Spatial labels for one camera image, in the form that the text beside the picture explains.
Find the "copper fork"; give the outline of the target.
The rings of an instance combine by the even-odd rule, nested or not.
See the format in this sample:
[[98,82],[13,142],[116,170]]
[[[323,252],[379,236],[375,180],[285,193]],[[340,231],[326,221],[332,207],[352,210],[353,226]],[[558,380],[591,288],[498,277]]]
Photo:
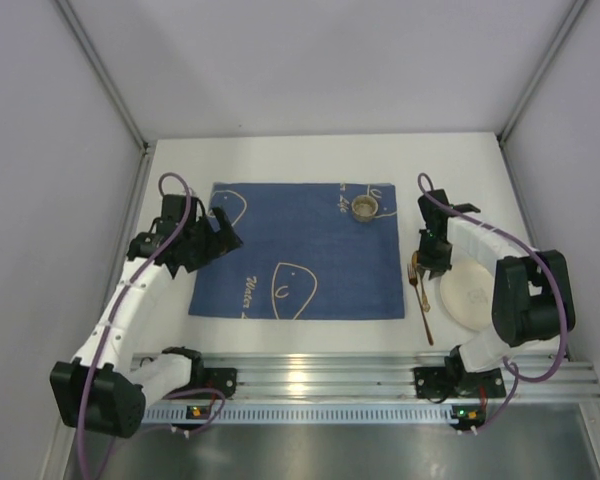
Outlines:
[[426,318],[426,313],[424,310],[424,305],[422,302],[422,298],[421,298],[420,292],[418,290],[418,275],[417,275],[415,267],[412,264],[409,264],[407,266],[407,275],[408,275],[409,284],[415,290],[416,299],[417,299],[418,306],[419,306],[419,309],[421,312],[421,317],[422,317],[422,321],[423,321],[423,325],[424,325],[424,329],[425,329],[427,342],[430,346],[433,346],[434,345],[433,335],[432,335],[431,329],[429,327],[429,324],[428,324],[428,321]]

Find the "blue cloth placemat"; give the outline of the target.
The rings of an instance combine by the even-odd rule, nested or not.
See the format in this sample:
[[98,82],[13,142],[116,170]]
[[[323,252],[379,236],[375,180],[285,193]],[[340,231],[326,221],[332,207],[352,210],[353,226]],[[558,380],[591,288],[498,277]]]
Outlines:
[[[351,202],[370,195],[375,218]],[[392,184],[217,183],[243,246],[198,270],[191,316],[262,320],[397,320],[405,314]]]

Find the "small beige cup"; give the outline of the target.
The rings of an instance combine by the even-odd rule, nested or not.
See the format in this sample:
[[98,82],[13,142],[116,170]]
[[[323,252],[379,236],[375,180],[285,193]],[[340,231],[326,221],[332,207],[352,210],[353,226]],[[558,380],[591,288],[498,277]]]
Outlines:
[[360,223],[372,221],[378,210],[378,201],[370,195],[359,195],[351,202],[353,218]]

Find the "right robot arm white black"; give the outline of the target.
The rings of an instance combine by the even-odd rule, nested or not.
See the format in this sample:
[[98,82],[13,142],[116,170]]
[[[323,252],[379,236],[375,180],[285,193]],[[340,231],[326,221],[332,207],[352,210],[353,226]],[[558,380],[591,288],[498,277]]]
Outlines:
[[[452,271],[452,252],[462,249],[492,276],[491,324],[446,357],[449,373],[463,379],[498,364],[524,382],[540,383],[561,366],[575,309],[566,259],[557,250],[537,251],[479,217],[470,203],[453,206],[443,189],[424,190],[418,206],[418,266],[431,278]],[[558,351],[546,373],[514,372],[514,353],[532,342],[557,338]]]

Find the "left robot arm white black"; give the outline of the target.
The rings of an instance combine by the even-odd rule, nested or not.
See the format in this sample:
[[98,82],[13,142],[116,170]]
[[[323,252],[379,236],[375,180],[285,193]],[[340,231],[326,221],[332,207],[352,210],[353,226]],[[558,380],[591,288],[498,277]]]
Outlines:
[[200,395],[230,398],[234,368],[207,368],[200,352],[172,346],[134,369],[134,351],[156,304],[178,271],[192,273],[241,247],[226,212],[197,197],[167,194],[146,232],[130,242],[113,297],[83,346],[57,362],[50,384],[63,423],[129,438],[148,407]]

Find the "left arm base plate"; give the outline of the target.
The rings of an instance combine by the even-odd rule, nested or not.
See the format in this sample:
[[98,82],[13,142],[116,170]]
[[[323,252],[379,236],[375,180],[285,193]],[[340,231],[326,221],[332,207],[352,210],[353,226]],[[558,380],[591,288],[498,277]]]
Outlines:
[[187,384],[172,390],[163,397],[164,400],[180,399],[218,399],[222,393],[230,399],[237,388],[237,370],[235,368],[202,367],[191,373]]

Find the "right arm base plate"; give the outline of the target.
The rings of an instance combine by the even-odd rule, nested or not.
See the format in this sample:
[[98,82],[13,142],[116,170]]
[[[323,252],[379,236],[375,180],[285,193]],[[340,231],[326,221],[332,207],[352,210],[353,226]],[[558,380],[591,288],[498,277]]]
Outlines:
[[428,366],[413,369],[416,397],[433,403],[447,399],[504,399],[507,395],[501,370],[496,368],[481,373],[453,377],[445,367]]

